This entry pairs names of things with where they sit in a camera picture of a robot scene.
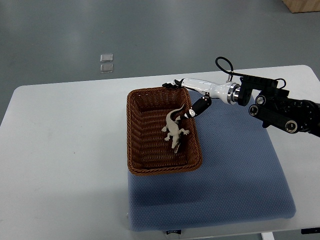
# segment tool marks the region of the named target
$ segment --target toy crocodile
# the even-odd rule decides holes
[[[180,138],[181,138],[181,135],[182,133],[184,135],[187,135],[189,134],[189,130],[184,130],[183,128],[182,129],[179,129],[178,127],[178,121],[180,120],[180,116],[178,116],[175,121],[173,121],[171,119],[172,115],[176,112],[179,112],[181,111],[183,108],[184,108],[184,104],[182,105],[181,108],[179,109],[174,109],[172,110],[171,112],[169,112],[167,115],[166,115],[166,118],[165,118],[165,121],[166,121],[166,126],[164,126],[162,128],[162,131],[163,132],[166,132],[167,130],[169,130],[168,132],[168,135],[167,137],[164,139],[165,141],[169,141],[170,137],[172,136],[172,149],[174,149],[174,153],[176,154],[178,152],[178,148],[180,146]]]

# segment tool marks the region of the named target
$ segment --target small label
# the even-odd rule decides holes
[[[166,234],[179,234],[181,235],[181,230],[170,230],[170,231],[166,231]]]

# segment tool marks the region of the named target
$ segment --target white table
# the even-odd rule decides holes
[[[320,103],[320,82],[307,66],[238,72],[284,78],[290,98]],[[202,72],[17,88],[0,126],[0,239],[166,239],[162,231],[128,229],[126,101],[133,89],[185,77],[221,84],[228,78]],[[180,238],[320,226],[320,138],[267,130],[295,216],[184,229]]]

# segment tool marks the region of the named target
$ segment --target black cable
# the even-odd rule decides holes
[[[220,59],[225,60],[225,61],[229,64],[231,71],[227,71],[227,70],[225,70],[222,66],[220,66],[220,64],[218,63],[218,61],[219,61]],[[225,57],[223,57],[223,56],[218,56],[218,57],[215,59],[215,64],[216,64],[216,66],[217,66],[222,72],[224,72],[224,73],[226,73],[226,74],[228,74],[228,75],[231,76],[230,81],[232,80],[232,77],[233,77],[233,76],[239,76],[239,77],[245,77],[245,76],[246,76],[245,74],[241,74],[241,73],[234,72],[234,66],[232,66],[232,63],[231,63],[227,58],[225,58]],[[275,79],[275,81],[279,81],[279,80],[282,80],[283,83],[284,83],[284,85],[283,85],[282,87],[280,87],[280,89],[283,89],[283,88],[287,85],[287,82],[286,82],[286,80],[284,80],[283,78],[277,78],[277,79]]]
[[[278,80],[282,80],[282,81],[283,81],[284,85],[279,88],[279,89],[283,89],[283,88],[287,85],[286,80],[284,80],[283,78],[277,78],[277,79],[275,79],[275,81],[278,81]]]

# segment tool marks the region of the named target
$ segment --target screw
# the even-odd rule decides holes
[[[258,107],[256,105],[252,105],[250,108],[249,108],[249,114],[251,116],[255,116],[258,114]]]
[[[298,128],[298,125],[293,120],[287,121],[286,124],[285,124],[285,130],[290,134],[295,133],[297,128]]]
[[[263,105],[266,102],[266,98],[263,95],[260,95],[256,98],[255,103],[258,105]]]

